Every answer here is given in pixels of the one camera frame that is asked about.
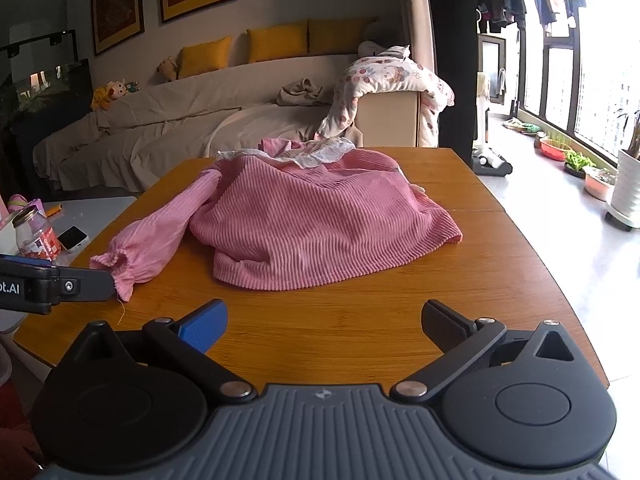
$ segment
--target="smartphone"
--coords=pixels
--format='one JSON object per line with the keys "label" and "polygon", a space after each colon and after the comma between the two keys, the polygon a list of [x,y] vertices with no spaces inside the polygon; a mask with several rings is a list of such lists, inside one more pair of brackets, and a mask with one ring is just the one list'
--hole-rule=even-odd
{"label": "smartphone", "polygon": [[76,226],[72,226],[58,236],[58,240],[60,240],[65,250],[70,253],[83,245],[88,240],[88,236]]}

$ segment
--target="metal bolt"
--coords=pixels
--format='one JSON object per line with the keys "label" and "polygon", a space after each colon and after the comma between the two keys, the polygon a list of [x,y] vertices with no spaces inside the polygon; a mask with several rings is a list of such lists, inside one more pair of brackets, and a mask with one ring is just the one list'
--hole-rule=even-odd
{"label": "metal bolt", "polygon": [[420,381],[402,381],[396,384],[396,392],[403,397],[421,397],[427,390],[427,385]]}
{"label": "metal bolt", "polygon": [[251,385],[244,381],[227,381],[220,386],[221,394],[225,397],[233,397],[235,399],[246,397],[252,392],[252,390]]}

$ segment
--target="yellow cushion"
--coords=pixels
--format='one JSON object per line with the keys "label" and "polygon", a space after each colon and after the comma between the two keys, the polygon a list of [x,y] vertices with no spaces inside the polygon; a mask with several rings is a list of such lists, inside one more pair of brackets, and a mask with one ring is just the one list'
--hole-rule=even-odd
{"label": "yellow cushion", "polygon": [[231,36],[198,45],[185,46],[180,53],[178,79],[226,68]]}
{"label": "yellow cushion", "polygon": [[309,55],[356,54],[364,28],[374,18],[309,20]]}
{"label": "yellow cushion", "polygon": [[307,22],[287,23],[268,28],[254,28],[249,36],[249,63],[306,56]]}

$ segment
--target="jar label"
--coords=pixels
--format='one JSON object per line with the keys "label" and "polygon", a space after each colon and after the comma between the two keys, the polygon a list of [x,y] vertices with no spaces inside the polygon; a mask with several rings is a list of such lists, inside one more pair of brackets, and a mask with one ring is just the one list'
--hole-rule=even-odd
{"label": "jar label", "polygon": [[53,232],[53,227],[44,231],[30,244],[25,245],[23,256],[53,261],[62,251],[62,246]]}

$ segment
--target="tiled floor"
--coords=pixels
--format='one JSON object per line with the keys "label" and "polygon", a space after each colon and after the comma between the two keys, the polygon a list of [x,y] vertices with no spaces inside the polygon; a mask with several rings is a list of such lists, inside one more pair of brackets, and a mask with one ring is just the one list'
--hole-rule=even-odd
{"label": "tiled floor", "polygon": [[616,432],[602,464],[620,480],[640,478],[634,444],[640,420],[640,347],[631,324],[640,308],[640,230],[604,221],[605,204],[584,191],[533,139],[492,120],[490,145],[513,164],[507,177],[481,177],[564,292],[611,382]]}

